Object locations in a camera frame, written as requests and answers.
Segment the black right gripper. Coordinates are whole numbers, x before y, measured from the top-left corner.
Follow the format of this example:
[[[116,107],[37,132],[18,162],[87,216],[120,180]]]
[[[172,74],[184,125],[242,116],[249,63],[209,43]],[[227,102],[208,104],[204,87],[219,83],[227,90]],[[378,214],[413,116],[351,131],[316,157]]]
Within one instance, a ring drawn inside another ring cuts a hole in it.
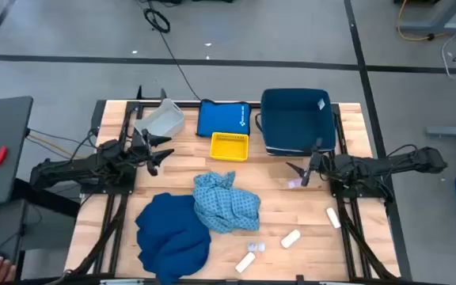
[[[320,146],[323,139],[318,138],[315,146],[311,149],[310,161],[305,169],[296,166],[290,162],[286,162],[300,177],[302,177],[301,186],[307,186],[310,182],[310,175],[314,171],[320,175],[329,175],[331,170],[331,164],[329,159],[320,152]]]

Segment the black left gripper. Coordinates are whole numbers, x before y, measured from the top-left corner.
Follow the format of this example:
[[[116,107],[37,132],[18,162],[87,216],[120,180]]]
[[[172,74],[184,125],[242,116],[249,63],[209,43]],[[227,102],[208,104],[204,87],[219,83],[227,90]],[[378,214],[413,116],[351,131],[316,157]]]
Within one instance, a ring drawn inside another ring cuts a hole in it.
[[[142,129],[137,133],[136,142],[131,145],[132,163],[135,168],[145,166],[147,172],[152,176],[158,175],[157,167],[161,165],[164,159],[174,152],[174,149],[158,150],[153,152],[153,148],[167,143],[170,137],[152,135],[147,129]]]

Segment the grey plastic bin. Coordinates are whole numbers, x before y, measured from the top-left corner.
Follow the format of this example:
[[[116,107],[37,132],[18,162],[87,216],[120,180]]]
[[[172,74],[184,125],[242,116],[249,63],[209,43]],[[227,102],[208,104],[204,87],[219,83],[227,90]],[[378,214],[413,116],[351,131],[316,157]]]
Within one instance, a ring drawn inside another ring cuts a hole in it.
[[[173,137],[184,128],[184,125],[184,113],[168,98],[149,115],[135,121],[135,128],[140,133],[147,129],[152,135],[166,137]]]

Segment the navy fabric storage bin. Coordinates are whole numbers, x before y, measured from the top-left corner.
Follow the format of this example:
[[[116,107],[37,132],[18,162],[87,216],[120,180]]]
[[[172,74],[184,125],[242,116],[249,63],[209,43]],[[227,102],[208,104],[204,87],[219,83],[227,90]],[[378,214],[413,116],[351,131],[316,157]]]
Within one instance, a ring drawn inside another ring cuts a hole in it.
[[[270,155],[306,157],[336,147],[332,105],[323,89],[266,89],[255,123]]]

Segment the white gauze roll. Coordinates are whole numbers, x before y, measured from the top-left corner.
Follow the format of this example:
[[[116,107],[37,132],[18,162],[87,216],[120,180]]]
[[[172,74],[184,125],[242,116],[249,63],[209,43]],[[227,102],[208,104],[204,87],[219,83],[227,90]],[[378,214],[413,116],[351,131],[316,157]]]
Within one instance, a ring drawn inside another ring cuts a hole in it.
[[[242,260],[235,266],[238,273],[243,273],[245,269],[255,260],[256,255],[253,252],[248,252]]]
[[[339,220],[339,218],[337,216],[336,211],[333,208],[331,208],[331,207],[327,208],[326,209],[326,214],[327,214],[327,216],[329,218],[329,221],[331,222],[332,226],[335,229],[341,228],[340,220]]]
[[[299,238],[301,237],[301,233],[299,230],[292,230],[286,237],[284,237],[280,244],[285,249],[290,248]]]

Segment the yellow perforated plastic basket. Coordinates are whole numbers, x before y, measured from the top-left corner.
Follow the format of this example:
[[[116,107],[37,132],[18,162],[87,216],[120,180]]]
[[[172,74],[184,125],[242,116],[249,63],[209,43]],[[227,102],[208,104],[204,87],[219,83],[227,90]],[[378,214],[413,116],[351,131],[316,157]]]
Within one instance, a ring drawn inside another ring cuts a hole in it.
[[[223,161],[246,161],[249,156],[249,136],[214,132],[211,136],[210,156]]]

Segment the light blue patterned gown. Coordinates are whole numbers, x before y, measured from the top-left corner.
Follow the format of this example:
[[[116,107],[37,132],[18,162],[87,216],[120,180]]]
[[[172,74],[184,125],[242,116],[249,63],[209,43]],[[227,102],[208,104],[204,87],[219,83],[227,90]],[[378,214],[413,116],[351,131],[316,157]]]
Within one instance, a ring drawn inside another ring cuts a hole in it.
[[[235,188],[235,177],[234,171],[208,172],[193,179],[194,211],[207,228],[220,234],[260,229],[260,197]]]

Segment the dark blue scrub cloth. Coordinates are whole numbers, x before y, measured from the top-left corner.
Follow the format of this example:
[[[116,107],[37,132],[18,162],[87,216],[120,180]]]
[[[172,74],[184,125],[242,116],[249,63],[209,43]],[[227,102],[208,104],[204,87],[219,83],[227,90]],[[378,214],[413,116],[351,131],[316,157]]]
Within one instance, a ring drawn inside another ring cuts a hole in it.
[[[211,235],[194,205],[191,195],[162,193],[154,196],[135,220],[139,260],[164,285],[198,272],[207,262]]]

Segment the blue zip pouch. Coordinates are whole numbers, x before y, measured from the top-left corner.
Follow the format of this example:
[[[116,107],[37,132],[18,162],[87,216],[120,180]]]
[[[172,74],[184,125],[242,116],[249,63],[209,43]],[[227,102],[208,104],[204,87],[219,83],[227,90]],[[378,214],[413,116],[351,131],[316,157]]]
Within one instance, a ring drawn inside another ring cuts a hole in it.
[[[214,132],[250,134],[251,106],[248,102],[200,102],[196,134],[210,138]]]

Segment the black desk leg brace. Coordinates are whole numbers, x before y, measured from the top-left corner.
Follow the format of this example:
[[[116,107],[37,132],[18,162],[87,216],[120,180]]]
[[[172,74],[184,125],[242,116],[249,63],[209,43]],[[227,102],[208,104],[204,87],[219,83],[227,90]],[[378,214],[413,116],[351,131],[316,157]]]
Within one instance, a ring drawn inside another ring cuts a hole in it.
[[[80,203],[46,190],[35,190],[24,180],[16,178],[13,183],[12,200],[26,200],[27,202],[48,210],[76,218],[80,210]]]

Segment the grey metal foot bar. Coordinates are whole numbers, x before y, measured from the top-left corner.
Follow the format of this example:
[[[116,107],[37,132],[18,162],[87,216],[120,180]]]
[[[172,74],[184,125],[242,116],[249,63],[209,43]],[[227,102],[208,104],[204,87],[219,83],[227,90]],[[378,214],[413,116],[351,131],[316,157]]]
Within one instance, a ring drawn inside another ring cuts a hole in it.
[[[456,127],[425,127],[425,133],[430,136],[456,137]]]

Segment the desk with grey metal legs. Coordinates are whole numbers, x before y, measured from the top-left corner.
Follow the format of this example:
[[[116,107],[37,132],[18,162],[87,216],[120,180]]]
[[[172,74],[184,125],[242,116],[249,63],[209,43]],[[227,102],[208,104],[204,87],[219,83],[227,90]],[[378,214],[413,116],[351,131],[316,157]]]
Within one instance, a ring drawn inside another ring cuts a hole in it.
[[[402,13],[405,6],[415,0],[393,0],[400,3],[401,7],[397,17],[398,32],[422,32],[425,34],[439,34],[444,32],[456,32],[456,0],[449,0],[450,4],[442,10],[435,18],[426,21],[402,21]]]

